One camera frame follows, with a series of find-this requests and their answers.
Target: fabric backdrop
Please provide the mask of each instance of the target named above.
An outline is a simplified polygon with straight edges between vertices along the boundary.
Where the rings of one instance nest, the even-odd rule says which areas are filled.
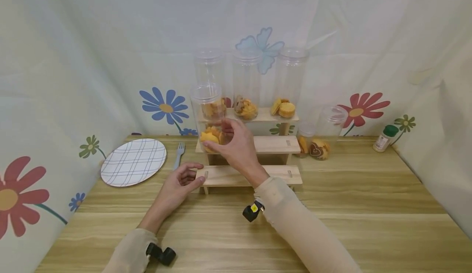
[[[268,49],[306,46],[299,115],[334,103],[361,109],[342,135],[398,126],[394,146],[472,235],[471,1],[0,0],[2,268],[34,271],[125,136],[196,134],[193,50],[248,41],[264,52],[263,106]],[[231,93],[229,57],[225,75]]]

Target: bottle label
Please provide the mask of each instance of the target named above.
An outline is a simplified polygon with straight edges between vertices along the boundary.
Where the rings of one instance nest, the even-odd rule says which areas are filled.
[[[388,139],[383,136],[379,136],[379,138],[375,142],[375,147],[378,149],[383,149],[387,145],[388,145]]]

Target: left hand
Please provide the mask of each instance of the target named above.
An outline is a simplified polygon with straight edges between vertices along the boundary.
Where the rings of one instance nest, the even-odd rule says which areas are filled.
[[[203,167],[203,164],[197,162],[185,162],[172,171],[138,228],[157,233],[165,218],[184,202],[187,195],[203,185],[205,177],[195,179],[197,172],[191,170],[191,168],[201,169]]]

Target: wooden shelf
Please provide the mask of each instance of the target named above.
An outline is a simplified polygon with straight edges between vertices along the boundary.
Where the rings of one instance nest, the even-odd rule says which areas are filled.
[[[297,154],[301,151],[295,136],[255,136],[254,145],[258,154]],[[203,151],[198,142],[195,152],[202,153]]]
[[[279,177],[288,186],[302,184],[302,177],[296,165],[263,165],[271,177]],[[230,166],[205,165],[197,170],[196,177],[206,177],[204,187],[247,187],[249,182],[238,171]]]
[[[234,108],[227,108],[226,109],[226,117],[231,119],[238,119],[239,117],[236,116]],[[203,117],[201,111],[199,111],[198,119],[200,123],[211,123],[211,121],[207,120]],[[250,121],[245,121],[241,119],[244,123],[266,123],[266,122],[273,122],[273,123],[293,123],[294,121],[300,120],[298,115],[295,112],[295,115],[292,118],[282,118],[279,115],[271,115],[270,114],[270,107],[262,107],[259,108],[259,112],[257,117]]]

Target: flower center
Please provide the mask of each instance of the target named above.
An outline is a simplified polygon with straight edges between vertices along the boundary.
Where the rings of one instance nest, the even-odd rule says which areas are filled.
[[[356,109],[352,109],[351,111],[349,111],[349,116],[350,117],[358,117],[358,116],[362,115],[363,113],[364,113],[364,109],[356,108]]]
[[[0,211],[4,212],[14,207],[18,202],[18,194],[12,189],[3,189],[0,191]]]
[[[174,109],[172,108],[172,106],[167,105],[167,104],[161,104],[159,105],[159,108],[162,110],[162,112],[165,112],[165,113],[174,112]]]

